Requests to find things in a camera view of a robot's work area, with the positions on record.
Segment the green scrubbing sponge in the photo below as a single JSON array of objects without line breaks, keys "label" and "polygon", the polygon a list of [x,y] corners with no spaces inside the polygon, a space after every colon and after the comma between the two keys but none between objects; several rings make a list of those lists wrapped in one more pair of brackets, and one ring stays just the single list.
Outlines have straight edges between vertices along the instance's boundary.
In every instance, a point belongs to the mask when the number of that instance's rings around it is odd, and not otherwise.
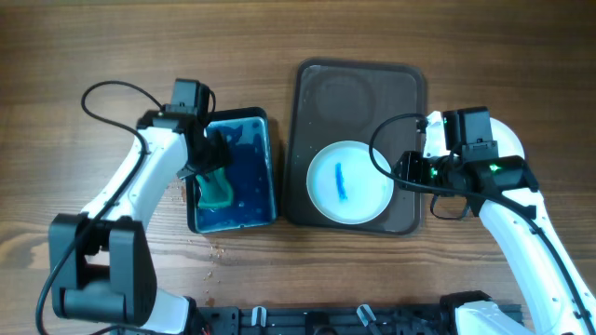
[{"label": "green scrubbing sponge", "polygon": [[228,208],[234,201],[234,190],[227,179],[224,167],[204,175],[197,175],[199,196],[197,207],[201,209]]}]

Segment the white plate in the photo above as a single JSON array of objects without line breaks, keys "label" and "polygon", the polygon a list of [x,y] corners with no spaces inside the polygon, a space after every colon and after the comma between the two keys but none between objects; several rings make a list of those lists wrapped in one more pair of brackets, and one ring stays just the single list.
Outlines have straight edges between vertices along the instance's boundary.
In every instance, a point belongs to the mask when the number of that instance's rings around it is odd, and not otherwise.
[{"label": "white plate", "polygon": [[[518,155],[524,158],[525,152],[517,135],[501,121],[492,117],[490,121],[499,156]],[[446,148],[442,114],[439,111],[434,111],[427,116],[424,157],[441,157],[449,153],[450,151]]]},{"label": "white plate", "polygon": [[385,157],[360,141],[338,141],[320,150],[306,172],[306,190],[316,210],[343,225],[363,224],[388,207],[394,181]]}]

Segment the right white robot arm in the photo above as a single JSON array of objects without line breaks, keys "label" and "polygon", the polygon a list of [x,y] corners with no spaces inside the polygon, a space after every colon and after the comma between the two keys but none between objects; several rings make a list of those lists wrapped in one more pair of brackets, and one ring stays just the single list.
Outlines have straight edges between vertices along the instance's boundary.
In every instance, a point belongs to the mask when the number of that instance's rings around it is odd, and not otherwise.
[{"label": "right white robot arm", "polygon": [[556,235],[522,157],[460,163],[409,151],[392,172],[401,189],[465,197],[504,253],[537,333],[594,333],[595,298]]}]

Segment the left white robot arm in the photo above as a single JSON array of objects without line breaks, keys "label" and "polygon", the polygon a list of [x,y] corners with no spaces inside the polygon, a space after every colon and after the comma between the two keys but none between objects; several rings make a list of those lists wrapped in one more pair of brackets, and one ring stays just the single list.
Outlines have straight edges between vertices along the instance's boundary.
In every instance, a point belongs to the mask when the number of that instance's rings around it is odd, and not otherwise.
[{"label": "left white robot arm", "polygon": [[149,334],[188,334],[195,304],[159,288],[145,231],[174,177],[186,179],[229,163],[223,136],[206,132],[193,114],[147,112],[135,141],[102,193],[78,214],[59,214],[49,226],[50,274],[43,307],[56,316]]}]

